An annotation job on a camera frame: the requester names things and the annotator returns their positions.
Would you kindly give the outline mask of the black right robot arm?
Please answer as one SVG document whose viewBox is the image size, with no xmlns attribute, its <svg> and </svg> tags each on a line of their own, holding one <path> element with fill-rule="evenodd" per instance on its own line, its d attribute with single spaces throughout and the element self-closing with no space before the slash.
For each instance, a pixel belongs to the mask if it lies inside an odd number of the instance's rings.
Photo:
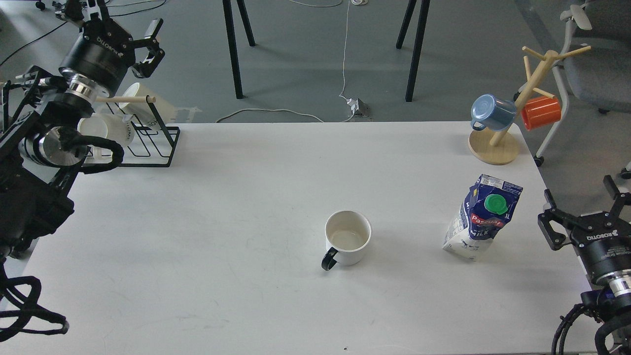
<svg viewBox="0 0 631 355">
<path fill-rule="evenodd" d="M 551 353 L 565 353 L 568 331 L 581 315 L 601 323 L 594 342 L 598 355 L 608 355 L 606 338 L 630 325 L 631 229 L 620 218 L 631 203 L 630 193 L 618 189 L 610 175 L 602 180 L 613 199 L 609 211 L 570 215 L 559 209 L 550 190 L 544 196 L 549 207 L 538 215 L 538 225 L 549 247 L 557 251 L 571 245 L 584 267 L 586 277 L 598 290 L 581 294 L 581 303 L 563 317 L 554 333 Z"/>
</svg>

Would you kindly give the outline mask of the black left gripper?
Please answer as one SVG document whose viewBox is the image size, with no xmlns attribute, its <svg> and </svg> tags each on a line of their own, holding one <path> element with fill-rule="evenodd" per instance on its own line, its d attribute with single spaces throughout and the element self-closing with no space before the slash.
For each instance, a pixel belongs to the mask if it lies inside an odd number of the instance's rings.
<svg viewBox="0 0 631 355">
<path fill-rule="evenodd" d="M 54 13 L 59 20 L 83 25 L 82 32 L 70 51 L 62 60 L 59 72 L 66 78 L 81 74 L 96 82 L 108 97 L 116 94 L 132 66 L 136 78 L 149 78 L 165 57 L 160 47 L 158 32 L 163 19 L 149 23 L 142 39 L 133 40 L 133 49 L 146 48 L 148 54 L 134 63 L 135 52 L 128 42 L 132 36 L 117 22 L 89 22 L 110 18 L 105 0 L 54 0 Z"/>
</svg>

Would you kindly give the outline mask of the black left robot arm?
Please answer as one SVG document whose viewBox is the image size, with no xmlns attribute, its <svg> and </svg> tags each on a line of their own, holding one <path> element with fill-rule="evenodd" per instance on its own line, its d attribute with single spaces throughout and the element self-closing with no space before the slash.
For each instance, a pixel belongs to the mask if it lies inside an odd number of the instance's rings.
<svg viewBox="0 0 631 355">
<path fill-rule="evenodd" d="M 124 159 L 118 139 L 79 132 L 97 98 L 112 98 L 131 71 L 150 77 L 165 56 L 157 38 L 164 20 L 135 39 L 103 0 L 67 0 L 57 7 L 79 33 L 58 74 L 38 66 L 1 88 L 1 257 L 53 234 L 74 211 L 77 175 L 115 169 Z"/>
</svg>

